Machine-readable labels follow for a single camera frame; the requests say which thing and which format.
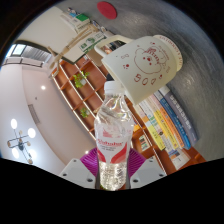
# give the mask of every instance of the bottle label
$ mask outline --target bottle label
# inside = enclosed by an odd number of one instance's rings
[[[130,139],[129,136],[124,138],[98,136],[96,145],[99,160],[112,164],[126,162],[130,150]]]

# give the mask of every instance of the cabinet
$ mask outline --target cabinet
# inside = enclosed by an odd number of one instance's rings
[[[89,76],[87,76],[87,83],[81,88],[76,88],[73,75],[81,73],[82,71],[90,73]],[[68,106],[94,140],[94,119],[96,116],[94,111],[102,105],[104,100],[104,83],[106,81],[107,73],[108,72],[103,65],[97,67],[94,61],[88,58],[88,56],[85,56],[74,65],[61,61],[60,71],[54,78],[55,84],[57,85],[58,90],[61,92]],[[132,148],[136,149],[145,158],[155,156],[159,165],[167,175],[176,172],[177,170],[171,162],[167,152],[165,150],[161,151],[157,147],[144,122],[136,113],[131,101],[127,97],[125,100],[130,111],[132,112],[135,122],[140,127],[133,133],[131,143]],[[83,118],[80,115],[80,110],[83,107],[86,107],[90,111],[87,118]],[[139,137],[142,135],[145,136],[149,143],[149,147],[146,150],[142,150],[139,140]],[[184,152],[190,157],[190,160],[180,169],[183,169],[189,165],[206,162],[205,159],[193,147],[189,150],[184,150]]]

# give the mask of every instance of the wall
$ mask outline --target wall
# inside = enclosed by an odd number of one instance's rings
[[[58,175],[72,158],[80,158],[85,150],[93,148],[94,141],[67,110],[66,102],[47,77],[46,69],[31,66],[1,68],[0,148],[3,158],[27,163],[21,152],[19,159],[15,159],[7,146],[7,141],[15,136],[10,125],[14,118],[18,122],[17,131],[26,134],[29,128],[36,130],[34,139],[27,138],[31,142],[30,149],[37,153],[34,165]],[[46,86],[45,91],[40,89],[41,85]],[[29,103],[34,104],[41,124],[35,125]]]
[[[52,7],[37,17],[17,38],[17,40],[26,40],[43,47],[50,46],[55,52],[60,53],[63,48],[77,36],[62,19],[60,19],[62,10]],[[83,55],[79,47],[74,46],[65,57],[75,62]]]
[[[40,88],[42,85],[46,87],[45,90]],[[65,164],[72,158],[81,158],[86,150],[95,147],[95,141],[72,113],[55,82],[49,80],[45,72],[23,66],[23,86],[27,103],[34,105],[41,122],[37,127]]]

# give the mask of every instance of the water bottle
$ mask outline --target water bottle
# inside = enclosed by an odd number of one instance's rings
[[[115,191],[126,183],[134,120],[124,99],[124,87],[110,74],[104,90],[105,100],[94,121],[100,185]]]

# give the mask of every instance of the window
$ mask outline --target window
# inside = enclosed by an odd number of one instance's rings
[[[6,58],[8,57],[30,58],[46,63],[50,59],[51,54],[28,45],[13,44],[6,55]]]
[[[12,52],[13,52],[15,46],[16,46],[15,44],[12,45],[12,47],[9,49],[9,51],[8,51],[8,53],[7,53],[7,55],[6,55],[6,57],[10,57],[10,56],[11,56],[11,54],[12,54]]]
[[[26,45],[17,44],[14,51],[12,52],[13,56],[21,56],[22,52],[24,51]]]

